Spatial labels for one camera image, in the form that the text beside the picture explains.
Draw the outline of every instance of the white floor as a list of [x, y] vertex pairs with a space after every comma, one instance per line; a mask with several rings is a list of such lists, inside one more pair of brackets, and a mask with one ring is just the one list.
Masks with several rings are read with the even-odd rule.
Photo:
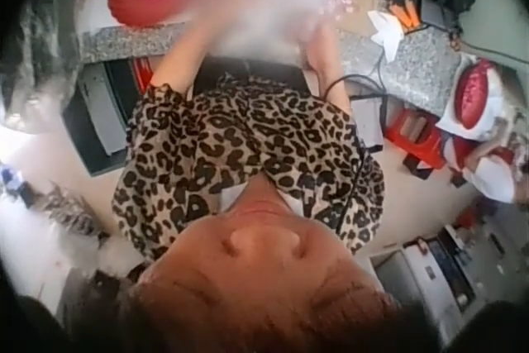
[[[90, 178], [63, 127], [38, 136], [0, 127], [0, 143], [0, 160], [19, 169], [37, 189], [46, 186], [48, 180], [73, 189], [85, 197], [110, 231], [117, 231], [110, 201], [120, 170]], [[435, 172], [427, 181], [411, 176], [402, 166], [404, 153], [389, 143], [375, 157], [384, 170], [386, 199], [379, 234], [361, 251], [363, 254], [438, 231], [453, 222], [476, 195], [470, 186], [451, 187], [446, 170]], [[16, 288], [43, 299], [50, 308], [56, 305], [60, 283], [72, 266], [71, 256], [56, 247], [59, 234], [57, 227], [20, 203], [0, 202], [2, 260]], [[87, 260], [85, 254], [78, 256]], [[127, 259], [137, 260], [134, 253]]]

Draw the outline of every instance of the nose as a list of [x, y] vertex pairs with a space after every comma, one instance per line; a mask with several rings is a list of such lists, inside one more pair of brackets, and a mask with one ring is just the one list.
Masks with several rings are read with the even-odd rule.
[[237, 229], [230, 236], [237, 256], [247, 260], [277, 260], [283, 264], [298, 256], [300, 242], [296, 232], [271, 225], [249, 225]]

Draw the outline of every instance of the red plastic stool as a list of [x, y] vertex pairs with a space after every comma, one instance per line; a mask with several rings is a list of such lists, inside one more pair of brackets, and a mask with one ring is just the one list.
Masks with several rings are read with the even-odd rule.
[[[421, 119], [425, 120], [426, 124], [415, 141], [403, 134], [403, 128], [408, 121], [410, 126], [414, 126]], [[442, 169], [446, 164], [441, 153], [441, 131], [436, 127], [437, 121], [438, 118], [429, 113], [403, 109], [395, 123], [386, 129], [386, 138], [408, 153], [403, 164], [420, 179], [428, 179], [434, 169]], [[421, 162], [430, 168], [419, 169]]]

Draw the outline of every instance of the counter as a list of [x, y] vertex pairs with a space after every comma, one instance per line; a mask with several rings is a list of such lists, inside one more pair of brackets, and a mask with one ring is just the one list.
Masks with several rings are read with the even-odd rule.
[[[141, 31], [124, 26], [103, 28], [80, 37], [85, 64], [130, 57], [162, 55], [182, 34], [185, 24], [175, 23]], [[369, 38], [341, 31], [341, 58], [347, 74], [372, 74], [382, 48]], [[388, 93], [437, 116], [445, 110], [460, 55], [449, 46], [446, 34], [430, 28], [407, 36], [397, 59], [381, 67]]]

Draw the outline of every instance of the leopard print blouse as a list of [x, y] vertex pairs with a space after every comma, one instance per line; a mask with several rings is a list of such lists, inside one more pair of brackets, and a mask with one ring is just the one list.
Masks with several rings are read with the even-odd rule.
[[337, 107], [250, 78], [186, 102], [150, 88], [127, 132], [126, 167], [112, 200], [125, 237], [160, 258], [192, 221], [219, 211], [224, 188], [264, 171], [303, 203], [304, 216], [336, 231], [351, 252], [379, 227], [384, 177]]

